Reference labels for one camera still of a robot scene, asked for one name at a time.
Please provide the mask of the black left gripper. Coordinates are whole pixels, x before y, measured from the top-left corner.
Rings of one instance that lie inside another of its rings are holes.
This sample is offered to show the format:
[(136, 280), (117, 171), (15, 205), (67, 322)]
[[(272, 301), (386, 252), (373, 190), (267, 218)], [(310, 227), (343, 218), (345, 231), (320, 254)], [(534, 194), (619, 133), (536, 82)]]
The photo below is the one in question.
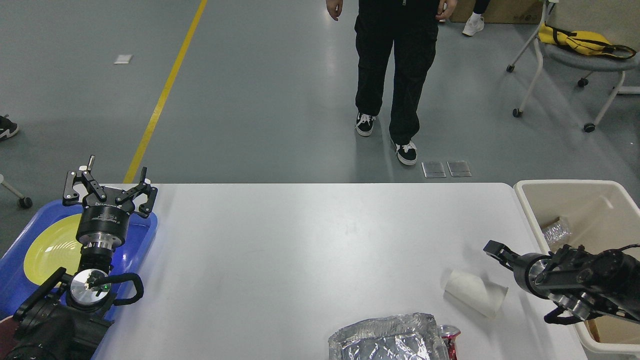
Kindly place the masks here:
[[(143, 166), (139, 182), (127, 191), (118, 195), (118, 204), (106, 203), (108, 200), (105, 188), (92, 175), (95, 155), (90, 155), (87, 165), (78, 170), (67, 172), (62, 205), (71, 207), (82, 204), (83, 210), (78, 224), (76, 240), (89, 247), (93, 243), (106, 243), (111, 249), (119, 248), (126, 243), (131, 214), (148, 218), (158, 194), (158, 188), (147, 178), (147, 167)], [(75, 186), (82, 185), (87, 194), (80, 200)], [(139, 197), (145, 201), (136, 205)]]

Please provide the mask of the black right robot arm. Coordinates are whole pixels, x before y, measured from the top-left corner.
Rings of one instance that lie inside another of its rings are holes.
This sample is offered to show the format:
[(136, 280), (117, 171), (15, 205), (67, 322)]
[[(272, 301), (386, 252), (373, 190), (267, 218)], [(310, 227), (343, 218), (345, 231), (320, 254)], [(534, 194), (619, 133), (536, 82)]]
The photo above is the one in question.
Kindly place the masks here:
[(556, 308), (544, 316), (548, 324), (574, 325), (603, 316), (639, 323), (640, 264), (628, 246), (591, 254), (583, 245), (565, 244), (547, 254), (519, 255), (490, 240), (484, 252), (513, 273), (521, 289)]

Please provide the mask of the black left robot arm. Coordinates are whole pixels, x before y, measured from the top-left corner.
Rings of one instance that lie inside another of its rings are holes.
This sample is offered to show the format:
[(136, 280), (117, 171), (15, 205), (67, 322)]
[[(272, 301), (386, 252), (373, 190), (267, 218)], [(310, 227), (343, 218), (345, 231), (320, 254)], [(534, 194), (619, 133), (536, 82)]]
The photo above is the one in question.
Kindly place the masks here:
[(91, 155), (85, 166), (67, 173), (61, 200), (64, 207), (82, 207), (77, 270), (55, 269), (18, 306), (12, 316), (15, 344), (6, 360), (89, 360), (113, 324), (108, 312), (144, 296), (137, 273), (113, 273), (113, 257), (126, 243), (131, 217), (153, 213), (158, 189), (147, 167), (130, 189), (102, 185), (92, 175), (94, 160)]

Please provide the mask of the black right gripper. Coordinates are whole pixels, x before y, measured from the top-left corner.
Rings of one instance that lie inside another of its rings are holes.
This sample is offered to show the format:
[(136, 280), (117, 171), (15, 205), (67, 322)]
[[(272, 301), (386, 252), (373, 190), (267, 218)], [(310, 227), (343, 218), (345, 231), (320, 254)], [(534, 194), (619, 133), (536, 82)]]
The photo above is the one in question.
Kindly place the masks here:
[(525, 292), (540, 299), (548, 299), (550, 291), (539, 289), (535, 285), (535, 279), (546, 269), (551, 256), (540, 253), (526, 253), (518, 255), (508, 246), (494, 240), (489, 240), (485, 244), (483, 251), (499, 264), (513, 272), (517, 285)]

